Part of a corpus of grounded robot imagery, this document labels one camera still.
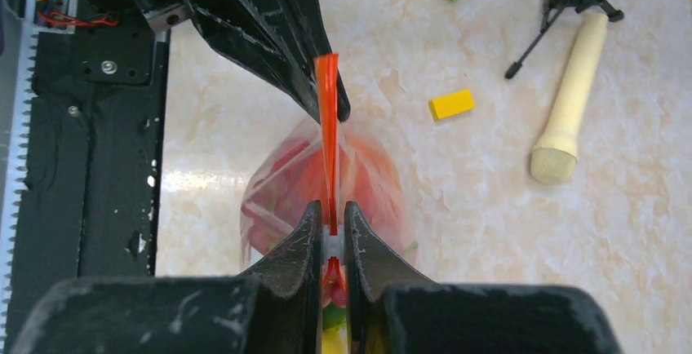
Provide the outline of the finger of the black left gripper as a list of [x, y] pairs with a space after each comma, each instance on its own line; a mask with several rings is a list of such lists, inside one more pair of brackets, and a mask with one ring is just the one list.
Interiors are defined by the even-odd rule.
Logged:
[[282, 14], [283, 0], [183, 0], [194, 27], [209, 47], [265, 82], [286, 76], [305, 83], [296, 36]]
[[287, 44], [297, 44], [301, 50], [301, 71], [305, 83], [283, 76], [270, 84], [291, 97], [311, 118], [320, 121], [317, 97], [315, 58], [332, 52], [324, 27], [319, 0], [283, 0], [282, 14], [292, 23], [296, 36], [281, 35]]

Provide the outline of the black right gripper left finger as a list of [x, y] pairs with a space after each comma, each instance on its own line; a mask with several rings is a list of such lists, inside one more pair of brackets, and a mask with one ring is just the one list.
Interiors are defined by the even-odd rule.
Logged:
[[54, 285], [14, 353], [318, 353], [322, 207], [234, 277], [78, 278]]

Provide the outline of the clear zip bag orange zipper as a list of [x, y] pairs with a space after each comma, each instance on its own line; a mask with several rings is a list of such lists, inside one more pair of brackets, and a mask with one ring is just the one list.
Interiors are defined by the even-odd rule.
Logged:
[[417, 260], [393, 159], [365, 126], [337, 117], [338, 63], [336, 53], [314, 60], [318, 102], [325, 105], [318, 117], [326, 124], [306, 117], [251, 176], [240, 205], [244, 268], [284, 240], [311, 201], [322, 204], [327, 236], [343, 227], [344, 206], [355, 201], [380, 239], [405, 261]]

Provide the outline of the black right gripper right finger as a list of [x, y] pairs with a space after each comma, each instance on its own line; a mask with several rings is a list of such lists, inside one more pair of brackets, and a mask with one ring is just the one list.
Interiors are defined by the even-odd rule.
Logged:
[[619, 353], [587, 292], [565, 285], [438, 283], [345, 206], [353, 353]]

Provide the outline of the yellow toy banana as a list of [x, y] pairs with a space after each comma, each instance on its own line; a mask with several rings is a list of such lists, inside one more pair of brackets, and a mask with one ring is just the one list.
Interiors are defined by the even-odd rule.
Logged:
[[348, 354], [348, 333], [345, 327], [322, 331], [322, 354]]

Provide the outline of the red orange toy peach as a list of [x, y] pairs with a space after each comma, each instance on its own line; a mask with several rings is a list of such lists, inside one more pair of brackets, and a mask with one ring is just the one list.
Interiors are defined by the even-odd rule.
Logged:
[[[280, 157], [283, 167], [263, 188], [268, 211], [286, 222], [297, 219], [309, 201], [326, 197], [325, 165], [320, 148], [306, 153], [305, 145]], [[339, 149], [341, 202], [355, 201], [370, 226], [385, 237], [401, 234], [403, 213], [397, 168], [381, 149], [348, 139]]]

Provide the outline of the green toy cucumber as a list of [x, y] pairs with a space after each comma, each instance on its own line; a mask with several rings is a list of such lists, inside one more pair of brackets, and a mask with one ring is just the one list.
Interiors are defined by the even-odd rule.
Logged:
[[340, 328], [347, 323], [347, 315], [346, 308], [330, 303], [322, 309], [322, 329]]

